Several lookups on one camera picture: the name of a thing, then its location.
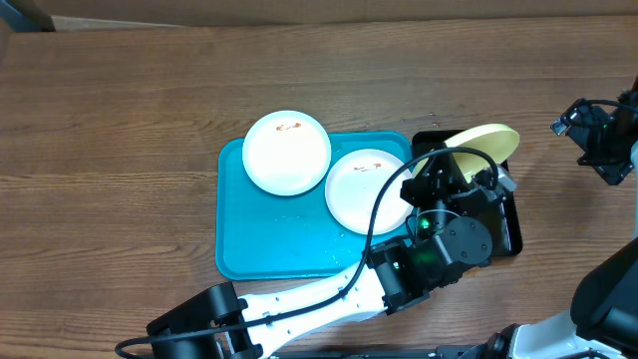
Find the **yellow plate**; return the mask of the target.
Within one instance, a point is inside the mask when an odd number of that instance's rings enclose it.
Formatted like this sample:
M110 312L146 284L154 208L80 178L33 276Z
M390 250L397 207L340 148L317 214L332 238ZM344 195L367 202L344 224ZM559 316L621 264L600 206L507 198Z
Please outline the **yellow plate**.
M413 136L413 157L433 149L466 147L489 155L498 165L505 162L519 144L519 133L504 124L487 124L464 131L429 131L419 132ZM469 184L472 177L488 168L486 160L470 154L453 154L453 158L461 172L463 184Z

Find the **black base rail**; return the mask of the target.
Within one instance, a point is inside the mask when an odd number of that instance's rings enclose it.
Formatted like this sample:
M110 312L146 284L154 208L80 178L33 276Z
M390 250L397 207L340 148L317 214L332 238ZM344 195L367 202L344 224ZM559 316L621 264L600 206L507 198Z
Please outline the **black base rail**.
M436 349L364 350L364 351L299 351L274 353L270 359L479 359L485 344L443 345Z

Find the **teal plastic tray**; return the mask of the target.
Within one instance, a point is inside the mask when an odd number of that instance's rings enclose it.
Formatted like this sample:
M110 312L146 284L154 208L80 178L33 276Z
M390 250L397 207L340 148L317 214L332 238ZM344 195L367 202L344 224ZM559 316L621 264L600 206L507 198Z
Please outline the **teal plastic tray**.
M411 212L395 181L371 214L382 184L350 198L355 223L345 226L326 199L326 184L293 196L271 194L253 183L242 163L241 139L218 157L215 262L232 280L331 276L362 256L366 234L374 242L404 233Z

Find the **dark chair leg corner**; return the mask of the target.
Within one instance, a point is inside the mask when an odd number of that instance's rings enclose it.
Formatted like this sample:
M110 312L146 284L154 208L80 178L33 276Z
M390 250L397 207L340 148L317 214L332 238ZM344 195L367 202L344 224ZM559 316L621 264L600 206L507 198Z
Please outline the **dark chair leg corner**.
M1 0L1 18L17 33L56 31L51 16L34 0Z

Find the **black water tray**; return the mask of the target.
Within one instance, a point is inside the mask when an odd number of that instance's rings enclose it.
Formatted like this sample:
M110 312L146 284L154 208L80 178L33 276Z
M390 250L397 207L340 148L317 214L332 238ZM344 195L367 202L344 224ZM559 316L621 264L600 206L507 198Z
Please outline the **black water tray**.
M507 171L507 162L498 165ZM522 237L519 227L513 193L511 197L492 209L445 209L446 217L456 214L476 218L489 230L495 256L515 256L522 251ZM429 209L419 209L420 215L426 215Z

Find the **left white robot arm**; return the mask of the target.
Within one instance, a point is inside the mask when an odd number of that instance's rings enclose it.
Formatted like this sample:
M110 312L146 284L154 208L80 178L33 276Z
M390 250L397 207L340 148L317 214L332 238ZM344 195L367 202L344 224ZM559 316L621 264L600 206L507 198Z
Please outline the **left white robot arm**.
M288 342L341 322L393 314L457 282L494 256L508 255L507 233L486 216L506 215L516 184L503 167L464 174L468 153L422 160L397 197L418 209L414 229L366 243L359 262L304 286L238 296L212 286L147 327L157 358L268 358Z

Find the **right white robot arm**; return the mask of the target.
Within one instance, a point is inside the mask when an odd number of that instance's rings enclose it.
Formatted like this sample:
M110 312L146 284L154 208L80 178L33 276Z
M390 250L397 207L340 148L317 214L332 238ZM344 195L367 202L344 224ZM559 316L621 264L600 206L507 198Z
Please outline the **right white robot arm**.
M637 86L615 101L576 100L552 125L582 150L577 160L609 185L637 172ZM637 240L579 283L570 309L535 324L511 324L455 358L635 358Z

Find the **white plate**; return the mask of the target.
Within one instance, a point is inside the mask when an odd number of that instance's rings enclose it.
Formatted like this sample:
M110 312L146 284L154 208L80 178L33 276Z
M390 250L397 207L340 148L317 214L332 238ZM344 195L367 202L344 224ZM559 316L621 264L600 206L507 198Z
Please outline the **white plate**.
M249 178L266 192L304 193L327 174L331 143L322 125L298 111L270 113L249 129L242 162Z
M347 229L366 234L382 186L403 164L392 154L374 149L358 150L341 158L325 185L325 199L333 217ZM374 235L396 229L413 211L400 197L402 183L410 177L410 171L405 170L386 190L375 219Z

